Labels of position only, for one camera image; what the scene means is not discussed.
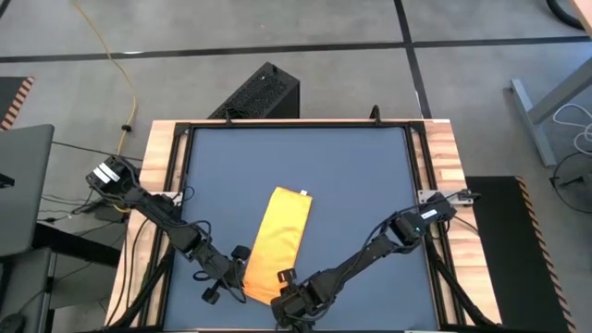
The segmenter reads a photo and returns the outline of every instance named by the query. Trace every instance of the desk leg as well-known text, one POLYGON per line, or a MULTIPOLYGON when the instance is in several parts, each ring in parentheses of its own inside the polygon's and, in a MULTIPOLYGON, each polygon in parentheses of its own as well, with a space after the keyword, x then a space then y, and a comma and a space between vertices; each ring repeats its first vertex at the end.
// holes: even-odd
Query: desk leg
POLYGON ((513 79, 511 81, 518 113, 530 136, 535 141, 545 167, 554 166, 557 161, 543 130, 543 121, 551 117, 557 109, 571 101, 590 84, 592 84, 592 58, 588 59, 584 65, 580 66, 536 105, 533 105, 530 101, 520 80, 513 79))
POLYGON ((42 247, 49 247, 55 253, 111 267, 117 267, 120 256, 120 250, 38 223, 33 248, 42 247))

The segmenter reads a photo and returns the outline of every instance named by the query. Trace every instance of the yellow pouch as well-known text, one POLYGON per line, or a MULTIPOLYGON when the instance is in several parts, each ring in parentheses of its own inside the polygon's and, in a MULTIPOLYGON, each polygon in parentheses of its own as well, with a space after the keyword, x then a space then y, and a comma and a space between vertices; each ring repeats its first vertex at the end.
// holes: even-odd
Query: yellow pouch
POLYGON ((244 274, 244 293, 270 304, 286 283, 278 272, 293 268, 313 198, 276 187, 259 227, 244 274))

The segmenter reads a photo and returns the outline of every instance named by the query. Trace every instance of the metal clamp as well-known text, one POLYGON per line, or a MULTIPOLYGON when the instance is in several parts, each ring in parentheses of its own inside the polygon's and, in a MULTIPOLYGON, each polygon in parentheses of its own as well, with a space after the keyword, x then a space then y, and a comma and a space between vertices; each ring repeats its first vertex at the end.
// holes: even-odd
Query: metal clamp
POLYGON ((479 196, 477 193, 471 193, 469 190, 461 192, 455 190, 420 190, 417 192, 417 200, 420 204, 425 204, 427 203, 427 199, 431 198, 437 192, 447 197, 448 202, 453 205, 472 205, 479 196))

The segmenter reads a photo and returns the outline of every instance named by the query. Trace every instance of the black mat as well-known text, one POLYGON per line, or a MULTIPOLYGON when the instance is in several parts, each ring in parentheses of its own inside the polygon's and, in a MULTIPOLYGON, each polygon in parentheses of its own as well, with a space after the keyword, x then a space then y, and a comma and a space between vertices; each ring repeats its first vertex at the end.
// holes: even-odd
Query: black mat
POLYGON ((33 78, 0 77, 0 130, 9 130, 31 89, 33 78))
POLYGON ((482 194, 475 217, 502 323, 575 332, 524 182, 515 177, 467 177, 466 182, 482 194))

